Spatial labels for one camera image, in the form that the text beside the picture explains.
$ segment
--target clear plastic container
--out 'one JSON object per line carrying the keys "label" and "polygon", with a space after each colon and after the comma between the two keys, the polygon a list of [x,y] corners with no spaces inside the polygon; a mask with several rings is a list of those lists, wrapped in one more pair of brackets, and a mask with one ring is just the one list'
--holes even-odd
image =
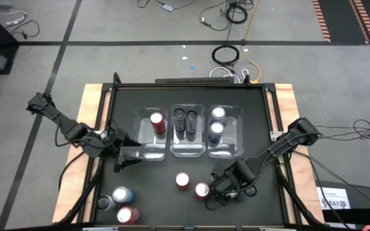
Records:
{"label": "clear plastic container", "polygon": [[[155,112],[161,113],[164,118],[165,131],[156,133],[151,123],[151,115]],[[141,143],[141,147],[122,147],[121,151],[127,152],[131,157],[144,160],[162,161],[165,158],[168,111],[165,108],[138,108],[136,109],[133,122],[133,133],[131,137]]]}
{"label": "clear plastic container", "polygon": [[[215,122],[212,110],[222,107],[226,113],[223,119],[223,133],[219,142],[212,142],[208,138],[210,125]],[[209,125],[206,127],[206,143],[209,157],[236,158],[243,154],[243,109],[236,106],[212,105],[209,108]]]}
{"label": "clear plastic container", "polygon": [[[175,129],[173,112],[182,108],[185,115],[188,111],[193,110],[198,114],[196,119],[196,131],[189,133]],[[171,152],[177,157],[200,157],[206,150],[203,132],[205,131],[205,108],[202,105],[177,104],[171,108]]]}

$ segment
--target wooden table frame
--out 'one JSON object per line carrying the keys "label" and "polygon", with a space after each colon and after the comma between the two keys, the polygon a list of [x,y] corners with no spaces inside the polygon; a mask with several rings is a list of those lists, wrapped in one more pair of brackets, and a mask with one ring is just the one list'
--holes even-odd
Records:
{"label": "wooden table frame", "polygon": [[[83,91],[80,110],[77,121],[84,122],[91,127],[95,127],[97,121],[97,112],[99,110],[99,102],[102,93],[102,84],[86,84]],[[267,100],[271,115],[271,121],[274,131],[278,131],[277,110],[280,111],[281,122],[283,124],[283,131],[287,131],[287,126],[299,117],[298,106],[296,98],[294,97],[293,87],[291,84],[276,84],[276,99],[278,108],[273,105],[273,97],[270,91],[267,91]],[[103,113],[100,118],[99,130],[104,130],[106,125],[106,118],[108,115],[108,106],[110,101],[110,92],[105,94],[103,105]],[[298,151],[307,154],[307,148],[299,146]],[[80,148],[71,147],[68,154],[67,163],[70,162],[77,154],[81,152]],[[307,209],[314,215],[316,219],[324,223],[323,213],[317,195],[312,166],[309,159],[300,155],[293,155],[291,160],[292,176],[297,195],[301,198]],[[63,175],[62,186],[58,195],[55,212],[53,215],[53,222],[61,220],[69,209],[75,204],[76,200],[82,193],[85,175],[88,166],[88,156],[83,155],[75,161]],[[96,170],[97,160],[94,161],[92,172]],[[83,214],[83,221],[88,222],[90,219],[90,211],[93,205],[92,191],[85,204],[85,211]],[[287,205],[287,214],[290,223],[296,223],[294,216],[294,209],[290,196],[285,192],[285,200]]]}

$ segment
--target yellow cable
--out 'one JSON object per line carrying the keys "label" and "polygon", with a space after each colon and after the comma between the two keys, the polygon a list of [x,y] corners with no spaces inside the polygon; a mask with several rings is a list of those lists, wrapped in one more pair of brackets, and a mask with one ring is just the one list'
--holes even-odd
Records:
{"label": "yellow cable", "polygon": [[[253,20],[253,16],[255,16],[255,13],[257,11],[257,8],[259,7],[259,4],[260,4],[260,0],[257,1],[256,7],[253,10],[253,13],[251,14],[250,21],[249,21],[249,26],[248,26],[248,30],[246,31],[246,35],[244,36],[244,40],[246,40],[246,38],[249,35],[250,25],[251,25],[251,22]],[[250,60],[250,58],[248,57],[248,55],[244,52],[243,46],[240,47],[240,50],[242,51],[242,53],[246,57],[246,59],[248,59],[249,62],[257,68],[257,71],[259,72],[259,76],[255,80],[253,80],[253,83],[258,83],[259,80],[260,80],[260,78],[262,77],[262,70],[260,69],[260,67],[256,63],[254,63],[254,61]]]}

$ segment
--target red soda can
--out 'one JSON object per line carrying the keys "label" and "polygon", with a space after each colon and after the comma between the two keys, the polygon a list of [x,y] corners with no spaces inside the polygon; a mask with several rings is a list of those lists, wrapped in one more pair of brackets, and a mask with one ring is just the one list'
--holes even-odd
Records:
{"label": "red soda can", "polygon": [[127,225],[136,223],[139,220],[139,216],[139,210],[130,206],[122,207],[117,214],[118,221]]}
{"label": "red soda can", "polygon": [[198,200],[205,200],[208,198],[210,189],[206,183],[200,182],[195,187],[195,197]]}
{"label": "red soda can", "polygon": [[156,133],[163,133],[165,131],[165,120],[161,113],[155,112],[151,115],[151,124]]}
{"label": "red soda can", "polygon": [[186,173],[178,173],[176,175],[176,185],[181,190],[189,188],[189,175]]}

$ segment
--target can top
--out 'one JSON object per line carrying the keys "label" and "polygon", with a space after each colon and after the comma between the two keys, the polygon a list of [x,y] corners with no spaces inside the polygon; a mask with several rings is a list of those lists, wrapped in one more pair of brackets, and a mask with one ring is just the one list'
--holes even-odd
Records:
{"label": "can top", "polygon": [[151,115],[152,123],[160,123],[164,117],[159,112],[155,112]]}
{"label": "can top", "polygon": [[209,193],[209,186],[206,183],[200,182],[196,185],[195,192],[198,196],[207,196]]}
{"label": "can top", "polygon": [[224,129],[223,124],[220,122],[214,122],[212,123],[212,125],[210,125],[210,131],[216,135],[222,134],[223,129]]}
{"label": "can top", "polygon": [[96,202],[96,207],[99,210],[105,210],[109,207],[110,199],[108,196],[101,196]]}
{"label": "can top", "polygon": [[131,219],[132,211],[128,207],[123,207],[119,209],[117,217],[119,222],[126,223]]}
{"label": "can top", "polygon": [[215,107],[212,110],[212,115],[219,119],[224,118],[225,114],[223,107]]}
{"label": "can top", "polygon": [[182,108],[177,108],[173,112],[173,116],[177,119],[183,119],[185,117],[185,111]]}
{"label": "can top", "polygon": [[176,183],[179,186],[185,186],[189,183],[189,176],[186,173],[178,173],[176,175]]}
{"label": "can top", "polygon": [[125,187],[117,187],[114,191],[114,199],[116,202],[120,202],[120,201],[123,201],[125,200],[125,198],[127,197],[128,195],[128,190],[127,188]]}
{"label": "can top", "polygon": [[197,118],[198,118],[198,114],[193,110],[190,110],[186,113],[186,119],[188,121],[195,121]]}

